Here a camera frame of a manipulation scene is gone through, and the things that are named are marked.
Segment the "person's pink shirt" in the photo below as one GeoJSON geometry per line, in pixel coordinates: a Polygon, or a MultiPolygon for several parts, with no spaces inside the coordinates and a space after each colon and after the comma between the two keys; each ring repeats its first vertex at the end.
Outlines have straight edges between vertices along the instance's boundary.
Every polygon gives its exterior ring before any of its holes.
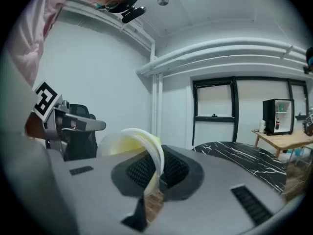
{"type": "Polygon", "coordinates": [[[44,41],[65,1],[31,0],[9,34],[8,52],[31,87],[37,77],[44,41]]]}

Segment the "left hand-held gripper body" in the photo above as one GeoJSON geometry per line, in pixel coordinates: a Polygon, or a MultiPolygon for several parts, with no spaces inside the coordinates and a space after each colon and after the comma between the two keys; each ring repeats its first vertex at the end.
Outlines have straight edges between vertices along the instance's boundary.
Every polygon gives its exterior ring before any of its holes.
{"type": "Polygon", "coordinates": [[[67,142],[62,134],[63,117],[69,113],[70,103],[63,100],[45,81],[35,89],[38,101],[33,112],[41,119],[45,134],[45,145],[64,156],[67,142]]]}

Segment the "white vertical pipes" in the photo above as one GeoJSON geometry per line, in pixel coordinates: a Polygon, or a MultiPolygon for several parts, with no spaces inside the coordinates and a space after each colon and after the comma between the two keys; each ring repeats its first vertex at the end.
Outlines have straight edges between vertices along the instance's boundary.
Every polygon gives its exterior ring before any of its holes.
{"type": "Polygon", "coordinates": [[[163,103],[163,72],[155,71],[152,74],[152,124],[154,136],[161,138],[163,103]]]}

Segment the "black mesh office chair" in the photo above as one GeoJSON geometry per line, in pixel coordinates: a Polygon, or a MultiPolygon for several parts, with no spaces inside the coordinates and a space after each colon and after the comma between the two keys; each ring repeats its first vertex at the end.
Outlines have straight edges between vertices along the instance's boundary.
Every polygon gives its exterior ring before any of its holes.
{"type": "MultiPolygon", "coordinates": [[[[88,108],[85,105],[70,104],[70,113],[96,119],[93,114],[90,114],[88,108]]],[[[96,157],[97,142],[95,132],[71,132],[69,143],[67,144],[66,151],[64,153],[64,161],[74,161],[91,159],[96,157]]]]}

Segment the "yellow paper cup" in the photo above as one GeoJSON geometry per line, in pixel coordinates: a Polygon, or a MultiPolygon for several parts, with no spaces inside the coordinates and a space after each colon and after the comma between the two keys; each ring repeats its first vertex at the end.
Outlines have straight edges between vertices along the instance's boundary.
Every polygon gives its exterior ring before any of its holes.
{"type": "Polygon", "coordinates": [[[129,128],[115,133],[110,138],[109,152],[111,155],[145,148],[150,154],[154,165],[155,173],[144,190],[144,196],[151,195],[159,189],[159,179],[165,166],[165,156],[160,141],[152,134],[137,128],[129,128]]]}

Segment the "black mini fridge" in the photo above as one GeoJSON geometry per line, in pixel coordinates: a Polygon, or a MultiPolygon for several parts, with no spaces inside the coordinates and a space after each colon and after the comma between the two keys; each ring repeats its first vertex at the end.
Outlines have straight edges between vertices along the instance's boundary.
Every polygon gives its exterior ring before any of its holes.
{"type": "Polygon", "coordinates": [[[293,133],[294,100],[270,99],[263,101],[263,120],[266,122],[265,133],[269,135],[284,135],[293,133]],[[279,105],[284,105],[284,111],[279,112],[279,105]],[[279,118],[279,129],[275,129],[276,120],[279,118]]]}

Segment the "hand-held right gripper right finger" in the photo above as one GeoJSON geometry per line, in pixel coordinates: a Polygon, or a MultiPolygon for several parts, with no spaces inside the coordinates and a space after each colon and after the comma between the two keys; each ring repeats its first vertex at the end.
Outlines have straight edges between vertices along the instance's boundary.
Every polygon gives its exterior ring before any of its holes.
{"type": "Polygon", "coordinates": [[[275,215],[286,203],[269,185],[225,159],[168,148],[200,163],[204,180],[186,200],[166,202],[148,227],[148,235],[256,235],[265,233],[277,221],[275,215]],[[241,186],[247,187],[272,214],[269,221],[259,226],[253,223],[232,193],[241,186]]]}

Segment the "white insulated ceiling pipes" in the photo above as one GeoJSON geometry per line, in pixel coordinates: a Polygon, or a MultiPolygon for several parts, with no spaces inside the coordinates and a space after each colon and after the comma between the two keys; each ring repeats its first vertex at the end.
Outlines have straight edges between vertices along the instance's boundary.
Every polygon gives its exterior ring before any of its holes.
{"type": "Polygon", "coordinates": [[[305,65],[305,51],[290,44],[264,38],[235,37],[205,41],[155,57],[154,39],[136,22],[124,24],[121,16],[96,10],[82,0],[68,0],[64,10],[96,19],[125,33],[147,51],[153,58],[136,70],[138,75],[150,76],[162,72],[175,74],[196,70],[200,62],[209,67],[253,64],[283,68],[290,73],[301,73],[305,65]]]}

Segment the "black marble round table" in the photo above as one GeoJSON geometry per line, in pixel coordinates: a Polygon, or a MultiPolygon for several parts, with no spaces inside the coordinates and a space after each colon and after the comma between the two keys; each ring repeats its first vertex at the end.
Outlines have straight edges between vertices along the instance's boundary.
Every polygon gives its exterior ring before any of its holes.
{"type": "Polygon", "coordinates": [[[216,141],[200,144],[193,151],[228,160],[283,193],[287,174],[284,165],[268,151],[253,145],[216,141]]]}

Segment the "light wooden table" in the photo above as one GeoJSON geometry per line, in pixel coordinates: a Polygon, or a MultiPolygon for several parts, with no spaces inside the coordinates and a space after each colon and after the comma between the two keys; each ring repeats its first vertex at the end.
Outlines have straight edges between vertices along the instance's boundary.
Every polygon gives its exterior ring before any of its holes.
{"type": "Polygon", "coordinates": [[[258,145],[259,139],[262,139],[276,149],[275,156],[277,159],[284,150],[305,147],[306,145],[313,144],[313,136],[307,136],[301,130],[296,130],[290,135],[284,134],[267,136],[264,133],[260,133],[254,130],[252,130],[252,133],[257,135],[255,147],[258,145]]]}

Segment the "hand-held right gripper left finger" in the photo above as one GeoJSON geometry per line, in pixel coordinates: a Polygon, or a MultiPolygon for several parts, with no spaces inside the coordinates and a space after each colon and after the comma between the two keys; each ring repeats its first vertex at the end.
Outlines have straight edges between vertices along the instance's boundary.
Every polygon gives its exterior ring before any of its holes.
{"type": "Polygon", "coordinates": [[[150,180],[148,152],[65,162],[55,150],[48,152],[60,193],[69,207],[79,235],[136,235],[148,228],[144,189],[150,180]]]}

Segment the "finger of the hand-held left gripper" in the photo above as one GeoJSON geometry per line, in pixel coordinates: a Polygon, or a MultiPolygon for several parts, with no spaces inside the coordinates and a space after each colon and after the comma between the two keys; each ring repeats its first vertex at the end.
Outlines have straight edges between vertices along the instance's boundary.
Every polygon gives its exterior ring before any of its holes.
{"type": "Polygon", "coordinates": [[[101,120],[81,117],[72,114],[63,115],[63,130],[77,132],[101,131],[106,128],[106,123],[101,120]]]}

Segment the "black framed window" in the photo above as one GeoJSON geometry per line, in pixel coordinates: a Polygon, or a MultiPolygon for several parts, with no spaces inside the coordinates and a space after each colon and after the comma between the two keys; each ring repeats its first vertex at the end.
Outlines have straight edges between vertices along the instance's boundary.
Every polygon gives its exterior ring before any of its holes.
{"type": "Polygon", "coordinates": [[[253,145],[263,115],[263,101],[291,99],[295,130],[308,113],[305,81],[261,76],[225,77],[193,82],[194,116],[192,146],[213,141],[253,145]]]}

